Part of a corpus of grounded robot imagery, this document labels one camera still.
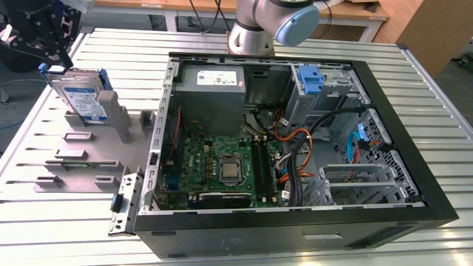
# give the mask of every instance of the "motherboard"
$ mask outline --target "motherboard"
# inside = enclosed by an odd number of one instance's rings
[[[226,202],[239,197],[248,207],[280,207],[274,165],[280,143],[239,137],[190,137],[184,143],[183,171],[166,176],[166,198],[160,208],[195,209],[198,202]]]

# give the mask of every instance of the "green circuit board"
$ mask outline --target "green circuit board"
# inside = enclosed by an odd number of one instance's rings
[[[276,193],[276,201],[268,199],[267,202],[256,198],[256,184],[254,176],[252,164],[252,139],[239,137],[211,137],[211,138],[188,138],[184,148],[184,169],[179,178],[179,192],[194,194],[203,192],[244,192],[252,194],[252,207],[280,207],[283,205]],[[280,151],[280,143],[278,141],[267,142],[270,158],[275,160],[275,154]],[[220,163],[227,158],[242,162],[240,173],[242,180],[238,183],[226,185],[220,182]],[[274,189],[276,191],[275,171]],[[184,201],[184,196],[172,196],[175,200]],[[175,209],[186,209],[186,205],[175,204]]]

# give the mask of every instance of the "metal slotted table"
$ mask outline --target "metal slotted table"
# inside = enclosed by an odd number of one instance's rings
[[[159,106],[168,52],[226,53],[227,37],[194,33],[95,29],[72,46],[79,68],[106,68],[130,112]],[[408,50],[392,44],[308,40],[275,44],[276,55],[368,62],[422,150],[460,219],[378,249],[160,260],[138,237],[110,238],[112,194],[36,193],[70,125],[66,106],[47,87],[0,160],[0,257],[3,265],[192,263],[304,265],[468,265],[473,261],[473,131]]]

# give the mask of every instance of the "ram slot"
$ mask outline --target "ram slot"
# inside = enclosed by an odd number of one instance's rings
[[[254,177],[255,177],[255,190],[256,190],[256,198],[260,201],[266,195],[266,186],[263,184],[262,177],[262,165],[260,165],[260,148],[259,141],[252,140],[252,165],[254,165]]]
[[[271,166],[271,160],[270,160],[270,152],[268,152],[268,146],[267,142],[262,141],[259,144],[260,148],[260,168],[262,168],[262,179],[263,179],[263,185],[264,185],[264,194],[266,194],[266,199],[263,201],[271,201],[275,196],[275,186],[274,186],[274,180],[275,178],[272,177],[272,166]]]

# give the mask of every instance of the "cpu socket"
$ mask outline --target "cpu socket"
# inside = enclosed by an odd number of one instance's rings
[[[242,158],[234,155],[219,156],[220,182],[234,187],[242,182]]]

